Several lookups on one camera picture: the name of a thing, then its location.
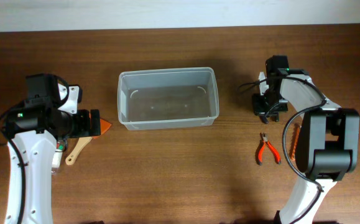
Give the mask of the clear plastic container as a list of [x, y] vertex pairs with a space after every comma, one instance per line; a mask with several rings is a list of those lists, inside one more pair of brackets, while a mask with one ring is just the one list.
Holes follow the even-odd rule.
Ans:
[[118, 120], [130, 131], [210, 126], [219, 116], [210, 67], [122, 72]]

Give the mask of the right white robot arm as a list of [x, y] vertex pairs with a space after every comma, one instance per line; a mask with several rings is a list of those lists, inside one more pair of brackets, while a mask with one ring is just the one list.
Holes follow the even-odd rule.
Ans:
[[296, 113], [284, 127], [284, 138], [291, 123], [302, 117], [295, 161], [287, 160], [298, 177], [274, 223], [312, 223], [327, 193], [356, 168], [359, 113], [329, 100], [304, 70], [261, 72], [256, 85], [261, 93], [273, 90], [295, 108]]

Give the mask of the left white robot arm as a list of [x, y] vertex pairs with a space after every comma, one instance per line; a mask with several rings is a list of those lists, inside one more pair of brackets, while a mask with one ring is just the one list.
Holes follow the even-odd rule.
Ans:
[[98, 110], [75, 114], [36, 107], [9, 113], [4, 137], [11, 168], [5, 223], [52, 223], [52, 165], [57, 142], [100, 134]]

